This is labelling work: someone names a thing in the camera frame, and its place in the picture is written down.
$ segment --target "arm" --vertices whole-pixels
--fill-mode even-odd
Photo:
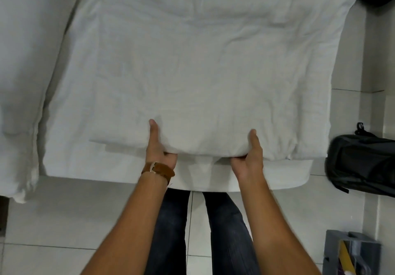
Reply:
[[[160,162],[174,169],[176,154],[165,154],[159,128],[150,120],[146,162]],[[167,188],[161,175],[141,175],[118,222],[101,243],[81,275],[143,274],[151,248],[155,223]]]
[[[259,268],[265,275],[320,275],[317,266],[284,219],[263,175],[262,148],[256,131],[246,158],[232,158],[250,224]]]

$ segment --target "brown leather watch strap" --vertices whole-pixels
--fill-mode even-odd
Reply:
[[[147,162],[145,163],[145,166],[143,168],[143,171],[141,174],[144,172],[154,172],[156,174],[159,174],[166,178],[167,180],[167,185],[170,183],[170,178],[172,178],[175,174],[174,171],[164,163],[158,163],[158,162]]]

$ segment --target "forearm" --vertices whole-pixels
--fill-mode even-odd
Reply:
[[[144,273],[166,187],[160,175],[141,175],[118,222],[81,275]]]
[[[240,191],[262,274],[320,274],[284,219],[263,174],[240,183]]]

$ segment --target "jeans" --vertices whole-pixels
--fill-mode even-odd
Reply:
[[[155,225],[145,275],[186,274],[189,191],[168,188]],[[211,229],[213,275],[260,274],[252,239],[227,193],[203,193]]]

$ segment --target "yellow object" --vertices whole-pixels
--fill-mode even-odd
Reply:
[[[351,262],[351,258],[348,254],[347,247],[344,241],[340,242],[339,259],[344,272],[351,272],[352,274],[356,275],[354,266]]]

